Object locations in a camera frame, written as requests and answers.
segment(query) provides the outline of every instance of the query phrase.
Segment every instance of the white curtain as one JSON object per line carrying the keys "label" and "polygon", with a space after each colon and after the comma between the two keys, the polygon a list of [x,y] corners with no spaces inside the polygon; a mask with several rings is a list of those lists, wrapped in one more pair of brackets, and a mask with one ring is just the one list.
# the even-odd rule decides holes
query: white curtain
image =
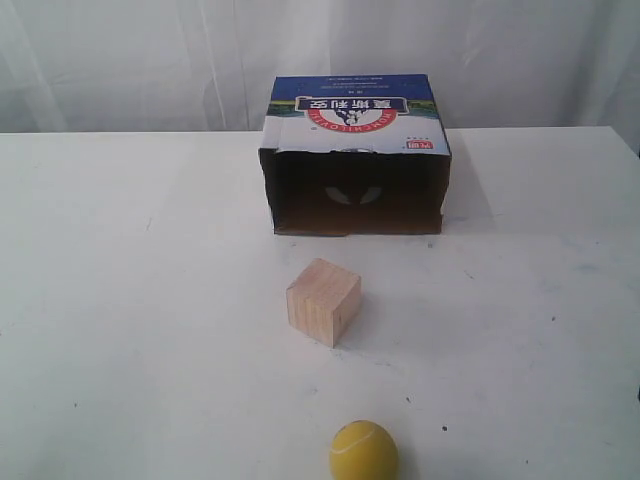
{"label": "white curtain", "polygon": [[275,75],[426,72],[447,127],[612,125],[640,0],[0,0],[0,131],[260,129]]}

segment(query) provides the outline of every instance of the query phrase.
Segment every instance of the table surface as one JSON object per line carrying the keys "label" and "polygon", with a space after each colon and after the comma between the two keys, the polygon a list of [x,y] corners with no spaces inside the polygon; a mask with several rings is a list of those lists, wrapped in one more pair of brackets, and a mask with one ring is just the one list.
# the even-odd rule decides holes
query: table surface
{"label": "table surface", "polygon": [[[403,479],[637,479],[640,160],[448,133],[444,234],[346,238],[273,235],[259,133],[0,136],[3,480],[326,480],[363,418]],[[315,257],[363,277],[334,350]]]}

